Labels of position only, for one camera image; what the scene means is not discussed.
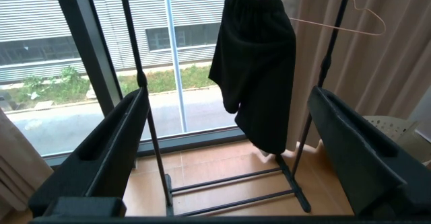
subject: corrugated wall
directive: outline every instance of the corrugated wall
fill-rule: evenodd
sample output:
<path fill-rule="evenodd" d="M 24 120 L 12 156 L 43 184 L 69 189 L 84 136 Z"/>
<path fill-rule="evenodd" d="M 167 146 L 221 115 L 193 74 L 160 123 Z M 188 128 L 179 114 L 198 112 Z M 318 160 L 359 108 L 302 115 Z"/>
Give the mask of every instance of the corrugated wall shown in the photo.
<path fill-rule="evenodd" d="M 144 66 L 172 63 L 170 50 L 151 51 L 146 29 L 167 27 L 164 0 L 129 0 L 139 52 Z M 175 26 L 209 24 L 221 21 L 224 0 L 171 0 Z M 116 70 L 133 69 L 133 53 L 127 33 L 121 0 L 94 0 L 102 30 Z M 70 35 L 57 0 L 0 0 L 0 41 Z M 179 48 L 181 63 L 211 60 L 214 45 Z M 63 63 L 41 63 L 0 67 L 0 82 L 16 81 L 31 74 L 58 75 L 67 65 L 85 72 L 77 59 Z"/>

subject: building window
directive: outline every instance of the building window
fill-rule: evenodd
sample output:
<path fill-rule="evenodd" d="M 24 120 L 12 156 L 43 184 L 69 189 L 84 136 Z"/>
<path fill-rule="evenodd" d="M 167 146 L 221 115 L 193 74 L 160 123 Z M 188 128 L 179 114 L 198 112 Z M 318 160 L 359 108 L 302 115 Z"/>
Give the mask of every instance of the building window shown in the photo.
<path fill-rule="evenodd" d="M 210 45 L 217 42 L 220 23 L 192 26 L 176 26 L 176 46 Z M 150 50 L 170 48 L 168 28 L 147 29 L 148 47 Z"/>
<path fill-rule="evenodd" d="M 71 36 L 0 42 L 0 65 L 79 58 Z"/>

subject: tile floor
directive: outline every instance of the tile floor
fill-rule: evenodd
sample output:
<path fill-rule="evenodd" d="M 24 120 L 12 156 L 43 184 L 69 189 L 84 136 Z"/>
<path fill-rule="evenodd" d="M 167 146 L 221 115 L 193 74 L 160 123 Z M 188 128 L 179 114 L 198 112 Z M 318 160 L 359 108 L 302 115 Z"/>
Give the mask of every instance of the tile floor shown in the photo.
<path fill-rule="evenodd" d="M 295 153 L 285 152 L 291 167 Z M 227 178 L 278 167 L 273 157 L 263 157 L 248 142 L 181 151 L 162 156 L 164 169 L 172 178 L 173 188 Z M 337 176 L 331 169 L 321 145 L 306 148 L 296 179 L 311 204 L 311 215 L 353 215 Z M 216 188 L 184 191 L 174 195 L 174 213 L 258 197 L 290 189 L 281 172 L 219 184 Z M 166 214 L 162 183 L 155 157 L 138 161 L 123 198 L 127 216 L 164 216 Z M 290 194 L 251 204 L 233 207 L 206 215 L 307 215 Z"/>

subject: grass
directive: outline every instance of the grass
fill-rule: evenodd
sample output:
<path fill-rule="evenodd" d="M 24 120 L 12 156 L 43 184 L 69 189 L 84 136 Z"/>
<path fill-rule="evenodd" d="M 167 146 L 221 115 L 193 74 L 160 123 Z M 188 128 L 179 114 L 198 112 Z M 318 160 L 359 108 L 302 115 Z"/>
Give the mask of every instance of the grass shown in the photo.
<path fill-rule="evenodd" d="M 215 85 L 208 79 L 210 66 L 188 67 L 181 69 L 181 80 L 183 89 L 199 88 Z M 173 70 L 147 73 L 148 91 L 150 93 L 160 93 L 176 90 L 175 76 Z M 123 95 L 137 89 L 136 75 L 119 76 L 119 83 Z M 33 108 L 38 102 L 52 100 L 55 105 L 86 101 L 86 93 L 90 87 L 90 81 L 82 78 L 73 78 L 67 83 L 29 84 L 30 87 L 6 89 L 15 103 L 21 109 Z M 39 96 L 31 100 L 29 94 L 36 92 Z"/>

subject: building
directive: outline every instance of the building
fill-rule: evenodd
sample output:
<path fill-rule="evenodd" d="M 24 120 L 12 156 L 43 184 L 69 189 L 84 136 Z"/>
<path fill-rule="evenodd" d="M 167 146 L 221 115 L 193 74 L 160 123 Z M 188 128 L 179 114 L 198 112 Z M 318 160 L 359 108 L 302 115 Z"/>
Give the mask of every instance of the building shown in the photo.
<path fill-rule="evenodd" d="M 129 0 L 144 67 L 172 64 L 165 0 Z M 121 0 L 94 0 L 117 71 L 133 69 Z M 171 0 L 180 63 L 210 61 L 224 0 Z M 57 0 L 0 0 L 0 83 L 85 73 Z"/>

